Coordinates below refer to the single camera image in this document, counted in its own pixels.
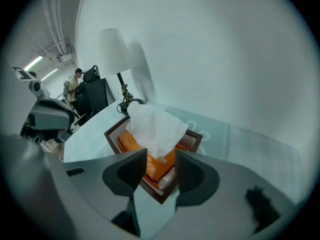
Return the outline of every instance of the white tissue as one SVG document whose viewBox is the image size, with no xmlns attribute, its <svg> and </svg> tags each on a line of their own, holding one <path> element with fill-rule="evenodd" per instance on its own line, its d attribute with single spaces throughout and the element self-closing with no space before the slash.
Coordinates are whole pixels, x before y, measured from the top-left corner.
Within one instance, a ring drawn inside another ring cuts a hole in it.
<svg viewBox="0 0 320 240">
<path fill-rule="evenodd" d="M 136 101 L 128 109 L 130 122 L 126 129 L 141 148 L 155 159 L 164 159 L 185 135 L 188 125 L 179 118 L 150 105 Z"/>
</svg>

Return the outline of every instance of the lamp base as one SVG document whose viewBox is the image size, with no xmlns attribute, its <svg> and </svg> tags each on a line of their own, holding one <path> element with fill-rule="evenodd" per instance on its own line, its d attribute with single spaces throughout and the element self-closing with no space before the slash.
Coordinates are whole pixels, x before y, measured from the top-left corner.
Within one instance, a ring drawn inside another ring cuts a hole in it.
<svg viewBox="0 0 320 240">
<path fill-rule="evenodd" d="M 141 100 L 141 99 L 139 99 L 139 98 L 134 98 L 132 101 L 136 101 L 136 102 L 138 102 L 139 104 L 143 104 L 144 102 Z M 118 105 L 119 107 L 120 107 L 120 109 L 121 109 L 121 113 L 122 114 L 124 114 L 125 116 L 127 116 L 128 115 L 128 111 L 127 111 L 127 106 L 124 104 L 124 103 L 120 103 L 119 105 Z"/>
</svg>

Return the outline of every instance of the white wall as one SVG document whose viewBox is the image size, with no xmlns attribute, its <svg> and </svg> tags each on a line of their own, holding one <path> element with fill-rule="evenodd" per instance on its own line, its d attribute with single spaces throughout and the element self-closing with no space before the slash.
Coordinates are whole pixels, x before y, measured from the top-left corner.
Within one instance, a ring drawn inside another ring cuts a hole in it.
<svg viewBox="0 0 320 240">
<path fill-rule="evenodd" d="M 138 98 L 296 148 L 320 125 L 317 47 L 287 0 L 84 0 L 80 67 L 96 63 L 93 38 L 107 28 L 133 54 L 122 77 Z M 117 77 L 107 80 L 120 98 Z"/>
<path fill-rule="evenodd" d="M 307 198 L 320 176 L 320 128 L 299 148 L 303 165 L 301 200 Z"/>
<path fill-rule="evenodd" d="M 50 98 L 57 98 L 64 91 L 64 82 L 69 80 L 69 76 L 75 73 L 77 69 L 76 64 L 68 64 L 62 69 L 58 69 L 56 72 L 48 76 L 42 83 L 46 86 L 50 93 Z"/>
</svg>

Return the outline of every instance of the ceiling light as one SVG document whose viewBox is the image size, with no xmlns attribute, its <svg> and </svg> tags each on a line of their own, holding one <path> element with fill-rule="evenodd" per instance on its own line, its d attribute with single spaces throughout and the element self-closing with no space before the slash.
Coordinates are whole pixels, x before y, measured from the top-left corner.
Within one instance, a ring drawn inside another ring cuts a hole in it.
<svg viewBox="0 0 320 240">
<path fill-rule="evenodd" d="M 56 72 L 58 69 L 56 68 L 54 71 L 51 71 L 49 74 L 47 74 L 44 78 L 42 78 L 41 79 L 41 81 L 42 80 L 44 80 L 44 79 L 46 79 L 48 76 L 50 76 L 52 73 L 54 73 L 54 72 Z"/>
<path fill-rule="evenodd" d="M 42 59 L 41 56 L 39 56 L 38 58 L 36 58 L 34 61 L 32 61 L 28 66 L 26 66 L 24 68 L 25 71 L 28 71 L 34 64 L 36 64 L 38 61 L 40 61 Z"/>
</svg>

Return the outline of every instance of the white lamp shade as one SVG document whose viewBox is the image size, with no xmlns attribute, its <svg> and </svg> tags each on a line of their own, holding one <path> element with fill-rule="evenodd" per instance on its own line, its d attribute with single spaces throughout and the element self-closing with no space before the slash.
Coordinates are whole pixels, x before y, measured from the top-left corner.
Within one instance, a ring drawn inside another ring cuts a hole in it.
<svg viewBox="0 0 320 240">
<path fill-rule="evenodd" d="M 101 78 L 131 68 L 128 49 L 118 28 L 108 28 L 95 37 L 97 66 Z"/>
</svg>

